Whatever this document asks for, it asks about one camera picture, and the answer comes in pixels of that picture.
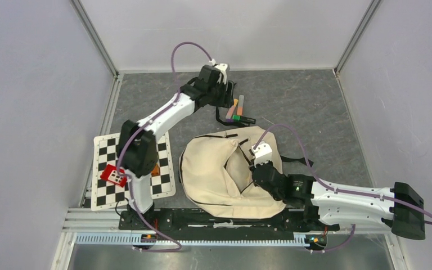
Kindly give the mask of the green marker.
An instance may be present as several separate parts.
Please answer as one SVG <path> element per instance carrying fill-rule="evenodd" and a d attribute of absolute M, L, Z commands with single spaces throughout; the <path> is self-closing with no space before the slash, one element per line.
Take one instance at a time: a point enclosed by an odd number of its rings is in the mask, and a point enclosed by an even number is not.
<path fill-rule="evenodd" d="M 256 119 L 248 118 L 242 115 L 233 115 L 232 120 L 240 123 L 245 123 L 245 124 L 256 124 Z"/>

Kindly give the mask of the cream canvas backpack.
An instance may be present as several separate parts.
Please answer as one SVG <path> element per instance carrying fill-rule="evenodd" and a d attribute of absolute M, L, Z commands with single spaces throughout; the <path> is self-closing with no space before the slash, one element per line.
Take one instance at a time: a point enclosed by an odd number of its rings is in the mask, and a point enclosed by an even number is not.
<path fill-rule="evenodd" d="M 272 132 L 258 126 L 197 136 L 190 140 L 179 160 L 179 178 L 193 203 L 217 218 L 266 219 L 287 205 L 276 201 L 252 180 L 251 147 L 268 143 L 272 163 L 281 173 L 291 158 L 279 154 Z"/>

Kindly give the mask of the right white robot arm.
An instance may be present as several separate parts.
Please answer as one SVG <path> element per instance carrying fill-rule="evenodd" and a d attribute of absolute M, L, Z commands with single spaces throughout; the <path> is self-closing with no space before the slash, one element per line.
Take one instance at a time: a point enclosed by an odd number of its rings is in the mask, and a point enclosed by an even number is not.
<path fill-rule="evenodd" d="M 304 174 L 280 173 L 271 162 L 250 167 L 253 183 L 276 201 L 303 209 L 303 224 L 310 230 L 321 225 L 355 224 L 389 228 L 402 238 L 424 240 L 423 198 L 408 184 L 392 188 L 365 188 L 325 182 Z"/>

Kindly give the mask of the coral highlighter pen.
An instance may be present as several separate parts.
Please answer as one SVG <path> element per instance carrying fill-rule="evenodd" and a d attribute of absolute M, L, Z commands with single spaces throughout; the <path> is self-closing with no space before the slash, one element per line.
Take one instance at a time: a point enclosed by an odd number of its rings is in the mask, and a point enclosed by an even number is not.
<path fill-rule="evenodd" d="M 244 95 L 239 95 L 238 97 L 238 104 L 237 104 L 237 110 L 236 110 L 236 115 L 238 116 L 242 116 L 243 115 L 243 108 L 244 108 Z"/>

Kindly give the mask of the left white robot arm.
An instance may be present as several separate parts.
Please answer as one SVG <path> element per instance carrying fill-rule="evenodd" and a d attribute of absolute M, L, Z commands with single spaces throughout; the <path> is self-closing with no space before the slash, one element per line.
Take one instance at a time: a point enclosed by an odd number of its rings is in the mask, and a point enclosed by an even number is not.
<path fill-rule="evenodd" d="M 132 221 L 140 229 L 154 223 L 154 214 L 149 210 L 154 204 L 150 183 L 151 171 L 159 160 L 158 140 L 206 105 L 231 107 L 235 84 L 228 79 L 229 69 L 229 64 L 204 65 L 198 76 L 182 85 L 165 105 L 139 121 L 127 120 L 121 126 L 116 170 L 127 177 L 129 204 L 135 210 Z"/>

